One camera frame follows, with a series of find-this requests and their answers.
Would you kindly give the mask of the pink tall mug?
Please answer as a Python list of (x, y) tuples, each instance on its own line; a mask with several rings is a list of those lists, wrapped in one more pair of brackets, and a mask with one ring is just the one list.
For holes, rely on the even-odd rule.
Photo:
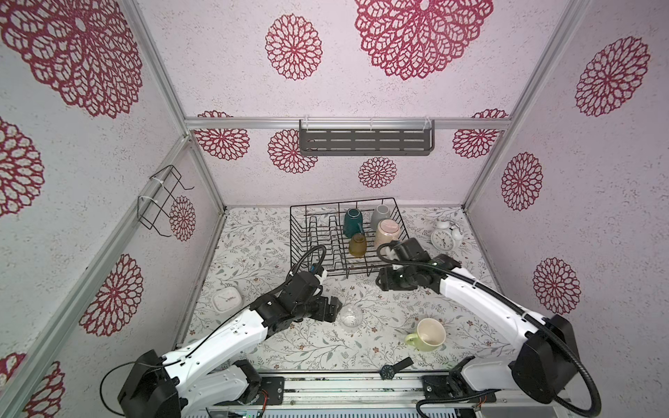
[(384, 219), (377, 224), (374, 248), (378, 249), (383, 244), (399, 240), (401, 228), (393, 219)]

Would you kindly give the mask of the clear glass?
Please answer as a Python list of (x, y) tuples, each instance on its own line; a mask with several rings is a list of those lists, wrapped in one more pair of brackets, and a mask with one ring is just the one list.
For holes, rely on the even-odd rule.
[(337, 320), (342, 327), (357, 330), (364, 322), (363, 311), (356, 305), (345, 305), (338, 313)]

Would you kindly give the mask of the amber textured glass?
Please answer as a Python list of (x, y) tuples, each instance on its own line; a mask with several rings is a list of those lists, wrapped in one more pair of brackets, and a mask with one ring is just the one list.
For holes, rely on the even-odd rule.
[(367, 252), (367, 239), (363, 233), (354, 234), (348, 245), (348, 252), (354, 258), (363, 258)]

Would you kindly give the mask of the grey mug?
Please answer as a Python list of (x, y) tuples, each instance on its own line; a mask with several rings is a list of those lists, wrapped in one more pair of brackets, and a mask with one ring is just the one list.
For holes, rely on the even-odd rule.
[(370, 219), (370, 228), (375, 232), (378, 228), (378, 225), (383, 222), (385, 219), (390, 218), (390, 208), (387, 205), (378, 205), (372, 212)]

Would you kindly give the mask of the light green mug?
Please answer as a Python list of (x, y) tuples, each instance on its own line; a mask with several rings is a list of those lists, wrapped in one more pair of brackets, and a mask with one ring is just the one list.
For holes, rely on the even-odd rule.
[(416, 325), (416, 331), (405, 337), (404, 342), (411, 348), (421, 352), (432, 352), (444, 345), (447, 333), (436, 319), (425, 318)]

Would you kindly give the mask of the black wire dish rack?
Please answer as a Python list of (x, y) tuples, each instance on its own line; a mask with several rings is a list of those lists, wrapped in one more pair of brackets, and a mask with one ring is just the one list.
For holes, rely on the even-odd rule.
[[(400, 226), (400, 239), (409, 238), (402, 212), (393, 198), (345, 200), (328, 203), (293, 205), (289, 207), (290, 263), (294, 265), (311, 247), (323, 245), (327, 249), (323, 263), (330, 274), (348, 277), (378, 272), (383, 262), (374, 249), (376, 230), (371, 226), (371, 216), (376, 207), (390, 209), (390, 219)], [(350, 209), (362, 214), (363, 231), (367, 240), (367, 252), (362, 258), (349, 253), (350, 238), (344, 234), (345, 215)]]

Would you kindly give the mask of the teal mug cream inside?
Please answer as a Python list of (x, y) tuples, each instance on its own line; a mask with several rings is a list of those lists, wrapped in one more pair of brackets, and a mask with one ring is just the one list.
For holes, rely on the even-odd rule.
[(357, 208), (350, 208), (344, 215), (344, 235), (351, 239), (356, 234), (364, 234), (362, 212)]

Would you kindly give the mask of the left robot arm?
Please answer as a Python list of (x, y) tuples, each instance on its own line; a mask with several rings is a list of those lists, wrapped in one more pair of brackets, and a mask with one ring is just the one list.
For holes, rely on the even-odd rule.
[(126, 417), (181, 417), (220, 402), (261, 399), (258, 371), (239, 355), (303, 319), (334, 322), (343, 305), (322, 293), (321, 266), (290, 273), (278, 294), (263, 294), (209, 336), (134, 362), (118, 394)]

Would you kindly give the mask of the white twin-bell alarm clock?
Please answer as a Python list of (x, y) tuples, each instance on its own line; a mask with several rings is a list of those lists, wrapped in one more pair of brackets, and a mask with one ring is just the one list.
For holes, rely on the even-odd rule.
[(456, 223), (450, 220), (439, 220), (430, 240), (435, 248), (444, 252), (453, 252), (461, 247), (463, 232)]

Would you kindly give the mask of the white square clock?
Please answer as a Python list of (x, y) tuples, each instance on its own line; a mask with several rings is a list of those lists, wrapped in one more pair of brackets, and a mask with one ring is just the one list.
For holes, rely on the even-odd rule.
[(236, 287), (225, 287), (211, 297), (214, 310), (221, 315), (230, 316), (242, 309), (243, 297)]

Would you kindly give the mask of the black wristwatch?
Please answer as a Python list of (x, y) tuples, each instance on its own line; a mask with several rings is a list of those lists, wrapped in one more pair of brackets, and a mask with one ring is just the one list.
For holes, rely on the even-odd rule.
[(395, 364), (386, 364), (383, 365), (381, 370), (379, 371), (379, 375), (383, 380), (393, 380), (395, 378), (395, 375), (398, 374), (399, 372), (403, 371), (404, 369), (407, 369), (410, 366), (413, 366), (414, 362), (411, 357), (406, 357), (400, 362), (397, 362)]

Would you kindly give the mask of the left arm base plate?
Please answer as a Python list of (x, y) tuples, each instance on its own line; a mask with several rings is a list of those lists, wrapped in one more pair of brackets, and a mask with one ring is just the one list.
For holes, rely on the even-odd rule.
[(278, 406), (283, 404), (286, 379), (283, 376), (263, 376), (253, 404)]

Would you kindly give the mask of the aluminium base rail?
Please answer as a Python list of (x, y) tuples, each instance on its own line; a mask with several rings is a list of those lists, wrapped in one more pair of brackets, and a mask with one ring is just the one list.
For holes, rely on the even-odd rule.
[[(358, 409), (358, 408), (409, 408), (424, 399), (421, 377), (437, 372), (399, 372), (393, 380), (383, 380), (379, 372), (323, 372), (323, 373), (260, 373), (263, 376), (283, 376), (286, 379), (283, 404), (274, 406), (284, 409)], [(494, 403), (499, 395), (508, 395), (508, 390), (498, 390), (496, 400), (492, 396), (480, 402)], [(479, 402), (439, 403), (449, 408), (472, 409)], [(253, 402), (220, 402), (181, 416), (186, 417), (216, 405), (239, 409), (263, 409)]]

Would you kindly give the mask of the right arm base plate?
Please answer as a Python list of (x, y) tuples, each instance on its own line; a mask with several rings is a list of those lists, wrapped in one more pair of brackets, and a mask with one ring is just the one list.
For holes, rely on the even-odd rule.
[(480, 402), (492, 396), (496, 400), (498, 389), (474, 389), (463, 377), (463, 368), (475, 359), (474, 356), (465, 357), (453, 369), (441, 374), (425, 374), (421, 377), (423, 385), (423, 404)]

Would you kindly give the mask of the grey wall shelf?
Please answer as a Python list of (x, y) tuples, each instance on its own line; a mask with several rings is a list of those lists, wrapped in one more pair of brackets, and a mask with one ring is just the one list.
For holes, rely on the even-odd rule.
[(310, 157), (423, 157), (435, 149), (435, 129), (311, 128), (300, 120), (299, 151)]

